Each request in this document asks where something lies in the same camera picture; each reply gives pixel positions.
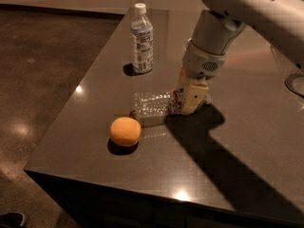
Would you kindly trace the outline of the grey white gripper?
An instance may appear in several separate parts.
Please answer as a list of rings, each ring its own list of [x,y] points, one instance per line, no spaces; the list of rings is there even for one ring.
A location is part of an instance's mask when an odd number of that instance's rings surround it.
[[[217,75],[226,60],[232,42],[243,32],[245,24],[204,9],[188,40],[176,86],[179,113],[190,115],[212,103],[204,78]]]

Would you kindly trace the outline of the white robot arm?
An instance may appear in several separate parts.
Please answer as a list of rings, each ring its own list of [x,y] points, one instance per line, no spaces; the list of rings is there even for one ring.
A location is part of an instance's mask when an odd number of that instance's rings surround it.
[[[182,57],[173,109],[189,115],[208,102],[207,81],[245,27],[259,33],[298,68],[304,66],[304,2],[301,0],[201,0],[204,9]]]

